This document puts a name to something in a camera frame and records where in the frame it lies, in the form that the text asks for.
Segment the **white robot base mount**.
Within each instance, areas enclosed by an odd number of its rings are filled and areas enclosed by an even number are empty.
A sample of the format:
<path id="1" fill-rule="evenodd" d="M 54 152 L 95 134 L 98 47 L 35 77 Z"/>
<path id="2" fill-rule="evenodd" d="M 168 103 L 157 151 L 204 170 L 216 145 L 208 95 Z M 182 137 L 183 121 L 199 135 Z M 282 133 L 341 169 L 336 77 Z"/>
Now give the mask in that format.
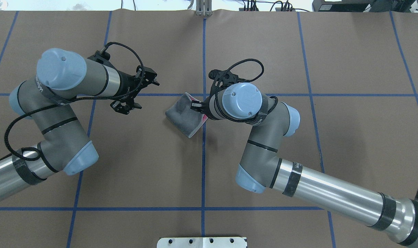
<path id="1" fill-rule="evenodd" d="M 246 237 L 165 237 L 157 248 L 248 248 Z"/>

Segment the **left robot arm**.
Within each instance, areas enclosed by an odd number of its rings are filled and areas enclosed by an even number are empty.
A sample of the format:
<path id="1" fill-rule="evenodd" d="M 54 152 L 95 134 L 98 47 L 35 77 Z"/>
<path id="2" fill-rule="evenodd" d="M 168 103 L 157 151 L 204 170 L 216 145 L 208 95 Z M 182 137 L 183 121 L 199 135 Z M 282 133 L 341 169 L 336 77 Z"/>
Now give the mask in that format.
<path id="1" fill-rule="evenodd" d="M 97 162 L 99 155 L 72 103 L 112 100 L 115 112 L 128 115 L 141 109 L 134 99 L 142 89 L 159 85 L 153 69 L 140 64 L 136 74 L 130 75 L 113 66 L 110 58 L 106 48 L 88 58 L 64 49 L 48 49 L 38 60 L 36 75 L 11 92 L 9 103 L 18 118 L 4 133 L 9 154 L 0 159 L 0 202 L 60 171 L 74 175 Z M 14 149 L 9 134 L 23 119 L 35 122 L 43 140 Z"/>

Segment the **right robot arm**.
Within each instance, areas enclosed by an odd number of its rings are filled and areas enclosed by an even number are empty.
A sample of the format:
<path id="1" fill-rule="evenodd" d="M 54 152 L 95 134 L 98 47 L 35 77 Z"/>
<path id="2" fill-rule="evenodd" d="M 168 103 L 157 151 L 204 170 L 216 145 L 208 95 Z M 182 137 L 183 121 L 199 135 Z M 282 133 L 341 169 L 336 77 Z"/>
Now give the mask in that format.
<path id="1" fill-rule="evenodd" d="M 418 187 L 418 104 L 409 96 L 284 97 L 301 123 L 278 155 L 315 171 L 411 199 Z M 235 182 L 249 128 L 209 121 L 202 234 L 244 236 L 250 248 L 399 248 L 386 234 L 276 190 Z"/>

